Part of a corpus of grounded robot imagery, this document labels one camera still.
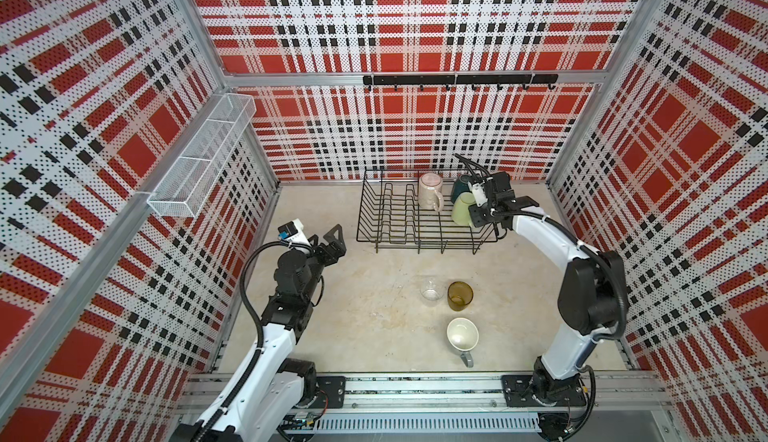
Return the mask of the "light green mug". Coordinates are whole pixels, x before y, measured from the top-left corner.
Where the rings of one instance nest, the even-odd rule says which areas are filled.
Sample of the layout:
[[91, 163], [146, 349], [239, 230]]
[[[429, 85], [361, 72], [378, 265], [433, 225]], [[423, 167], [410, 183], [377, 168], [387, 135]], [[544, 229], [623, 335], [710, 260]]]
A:
[[451, 219], [462, 227], [473, 227], [470, 208], [475, 204], [475, 197], [471, 192], [462, 192], [453, 202]]

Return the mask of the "dark green mug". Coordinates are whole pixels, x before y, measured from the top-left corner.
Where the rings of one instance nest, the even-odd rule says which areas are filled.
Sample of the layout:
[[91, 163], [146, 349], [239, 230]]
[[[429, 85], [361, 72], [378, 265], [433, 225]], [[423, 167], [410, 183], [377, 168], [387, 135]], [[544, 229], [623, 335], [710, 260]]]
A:
[[462, 174], [458, 176], [452, 185], [451, 196], [450, 196], [451, 202], [455, 204], [462, 194], [472, 193], [471, 185], [472, 185], [471, 175]]

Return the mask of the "purple iridescent mug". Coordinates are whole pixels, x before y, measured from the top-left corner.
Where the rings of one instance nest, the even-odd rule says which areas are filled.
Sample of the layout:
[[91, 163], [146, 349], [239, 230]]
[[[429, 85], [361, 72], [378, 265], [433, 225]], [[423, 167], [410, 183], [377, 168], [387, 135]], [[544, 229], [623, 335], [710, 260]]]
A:
[[433, 172], [422, 174], [418, 187], [419, 207], [423, 210], [442, 211], [444, 206], [442, 187], [443, 178], [440, 175]]

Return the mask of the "black wire dish rack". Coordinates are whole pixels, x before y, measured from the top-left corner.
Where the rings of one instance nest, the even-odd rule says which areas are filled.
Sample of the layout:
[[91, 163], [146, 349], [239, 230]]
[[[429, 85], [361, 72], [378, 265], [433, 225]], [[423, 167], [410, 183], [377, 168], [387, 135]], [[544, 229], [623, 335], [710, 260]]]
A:
[[477, 253], [485, 244], [504, 238], [494, 225], [481, 228], [460, 226], [451, 218], [453, 203], [444, 196], [441, 212], [419, 206], [417, 172], [409, 177], [387, 170], [367, 170], [362, 179], [356, 240], [379, 252], [385, 249], [469, 250]]

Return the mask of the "amber glass cup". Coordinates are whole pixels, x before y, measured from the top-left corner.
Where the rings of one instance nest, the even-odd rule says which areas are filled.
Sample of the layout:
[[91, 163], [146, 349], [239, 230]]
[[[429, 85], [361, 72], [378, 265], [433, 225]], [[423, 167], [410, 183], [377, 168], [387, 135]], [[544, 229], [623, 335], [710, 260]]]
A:
[[466, 309], [474, 299], [474, 290], [466, 282], [452, 282], [447, 289], [447, 302], [451, 310], [460, 312]]

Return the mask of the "clear glass cup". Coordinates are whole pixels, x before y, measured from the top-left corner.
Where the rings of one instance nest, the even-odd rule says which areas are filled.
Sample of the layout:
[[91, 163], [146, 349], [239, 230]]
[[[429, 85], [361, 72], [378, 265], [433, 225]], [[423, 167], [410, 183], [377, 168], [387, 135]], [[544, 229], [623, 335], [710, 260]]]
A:
[[443, 286], [434, 278], [425, 278], [420, 284], [421, 299], [427, 306], [438, 305], [444, 297]]

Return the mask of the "white grey-handled mug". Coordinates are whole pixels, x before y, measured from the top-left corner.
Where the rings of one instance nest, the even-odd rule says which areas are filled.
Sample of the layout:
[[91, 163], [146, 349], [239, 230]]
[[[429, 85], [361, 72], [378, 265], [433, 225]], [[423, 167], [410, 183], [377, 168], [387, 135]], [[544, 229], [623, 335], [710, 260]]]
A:
[[458, 354], [464, 366], [473, 368], [472, 351], [477, 347], [480, 340], [477, 326], [467, 318], [454, 318], [446, 327], [446, 336], [448, 343]]

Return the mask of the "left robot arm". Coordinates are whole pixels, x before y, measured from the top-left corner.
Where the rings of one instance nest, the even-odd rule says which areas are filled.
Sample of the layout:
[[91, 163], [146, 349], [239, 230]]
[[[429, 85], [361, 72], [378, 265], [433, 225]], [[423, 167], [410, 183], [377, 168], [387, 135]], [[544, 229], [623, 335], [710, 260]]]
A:
[[[276, 288], [258, 313], [247, 296], [246, 275], [272, 248], [283, 250], [274, 271]], [[324, 291], [324, 269], [346, 252], [341, 225], [322, 238], [308, 237], [294, 219], [279, 227], [276, 240], [248, 256], [237, 288], [255, 340], [220, 394], [195, 422], [178, 425], [172, 441], [267, 441], [292, 409], [313, 402], [319, 392], [315, 364], [291, 354], [322, 300], [315, 293]]]

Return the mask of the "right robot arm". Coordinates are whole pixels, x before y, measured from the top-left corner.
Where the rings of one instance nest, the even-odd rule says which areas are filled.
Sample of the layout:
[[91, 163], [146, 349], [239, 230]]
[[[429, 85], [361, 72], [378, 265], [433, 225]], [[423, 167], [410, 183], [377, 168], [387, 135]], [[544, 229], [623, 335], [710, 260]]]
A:
[[534, 362], [523, 393], [538, 404], [555, 406], [574, 391], [598, 344], [617, 341], [626, 331], [629, 311], [626, 272], [615, 251], [601, 251], [551, 218], [529, 196], [518, 196], [505, 172], [492, 173], [457, 154], [470, 176], [475, 227], [492, 225], [531, 242], [563, 271], [557, 298], [562, 323], [547, 351]]

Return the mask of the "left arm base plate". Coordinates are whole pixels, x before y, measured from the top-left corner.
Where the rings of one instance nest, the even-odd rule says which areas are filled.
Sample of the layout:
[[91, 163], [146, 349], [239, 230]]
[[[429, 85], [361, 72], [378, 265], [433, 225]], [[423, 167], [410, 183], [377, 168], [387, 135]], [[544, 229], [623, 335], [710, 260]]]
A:
[[308, 386], [299, 408], [340, 409], [344, 405], [347, 378], [341, 375], [320, 375]]

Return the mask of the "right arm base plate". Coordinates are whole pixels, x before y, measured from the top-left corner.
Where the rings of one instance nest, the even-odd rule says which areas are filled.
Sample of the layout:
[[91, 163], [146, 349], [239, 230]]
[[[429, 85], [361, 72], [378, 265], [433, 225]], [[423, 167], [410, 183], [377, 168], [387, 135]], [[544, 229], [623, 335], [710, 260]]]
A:
[[564, 380], [550, 379], [546, 374], [503, 375], [502, 392], [508, 407], [585, 407], [579, 376]]

